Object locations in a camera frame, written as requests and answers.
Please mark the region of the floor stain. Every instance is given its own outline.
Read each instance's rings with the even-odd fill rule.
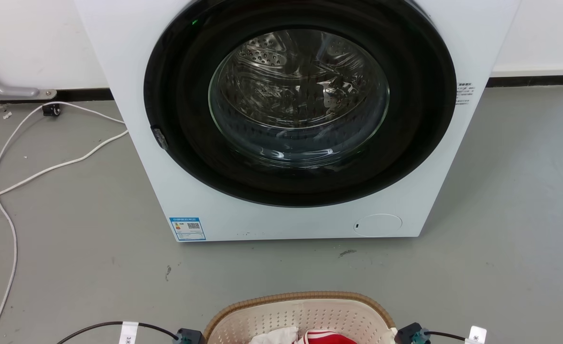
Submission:
[[[347,250],[347,251],[343,251],[343,252],[340,253],[339,258],[340,258],[340,257],[343,257],[343,256],[345,256],[345,255],[349,255],[350,253],[356,253],[356,252],[358,252],[358,251],[356,251],[356,250]]]

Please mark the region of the basket rim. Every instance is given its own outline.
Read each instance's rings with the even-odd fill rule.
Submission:
[[[227,315],[246,309],[249,307],[255,307],[258,305],[264,305],[267,303],[276,303],[282,301],[292,301],[292,300],[306,300],[306,299],[340,299],[340,300],[352,300],[358,301],[361,303],[366,304],[367,306],[371,307],[377,314],[379,314],[388,328],[396,327],[394,321],[392,320],[391,316],[388,312],[382,307],[379,303],[377,303],[369,296],[364,296],[362,294],[358,294],[357,292],[348,292],[348,291],[301,291],[301,292],[287,292],[285,294],[276,294],[271,296],[264,296],[262,298],[255,298],[249,299],[246,301],[236,302],[232,305],[226,307],[222,311],[219,311],[218,314],[210,320],[209,324],[205,328],[205,332],[203,332],[203,336],[206,340],[209,340],[212,331],[218,323],[225,318]]]

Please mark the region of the black cable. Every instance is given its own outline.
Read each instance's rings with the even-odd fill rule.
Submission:
[[[459,335],[454,335],[454,334],[449,334],[449,333],[442,333],[442,332],[436,332],[436,331],[425,331],[424,334],[425,334],[425,335],[429,335],[429,334],[440,335],[440,336],[443,336],[443,337],[454,338],[454,339],[461,340],[461,341],[465,341],[465,339],[466,339],[466,338],[464,338],[464,337],[460,337]]]
[[[63,344],[64,342],[67,342],[67,340],[70,340],[71,338],[75,337],[76,335],[79,335],[81,333],[85,333],[86,331],[91,331],[92,329],[96,329],[97,327],[104,327],[104,326],[111,326],[111,325],[122,325],[122,323],[123,322],[101,322],[100,324],[92,325],[92,326],[86,327],[85,329],[81,329],[80,331],[77,331],[76,333],[72,333],[72,334],[68,335],[66,338],[64,338],[63,340],[61,340],[60,342],[58,342],[57,344]],[[149,329],[157,330],[159,332],[164,333],[165,335],[170,336],[174,340],[179,340],[177,335],[174,335],[173,333],[171,333],[171,332],[169,332],[165,329],[162,329],[158,326],[154,326],[154,325],[150,325],[150,324],[144,324],[143,322],[138,323],[138,326],[147,327]]]

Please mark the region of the front-loading washing machine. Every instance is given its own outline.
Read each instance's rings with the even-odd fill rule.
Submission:
[[[194,241],[419,235],[519,1],[76,4]]]

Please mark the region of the laundry basket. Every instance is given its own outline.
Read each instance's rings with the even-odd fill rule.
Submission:
[[[394,344],[397,333],[379,303],[355,292],[290,292],[251,299],[220,311],[205,328],[207,344],[247,344],[252,337],[296,326],[336,331],[358,344]]]

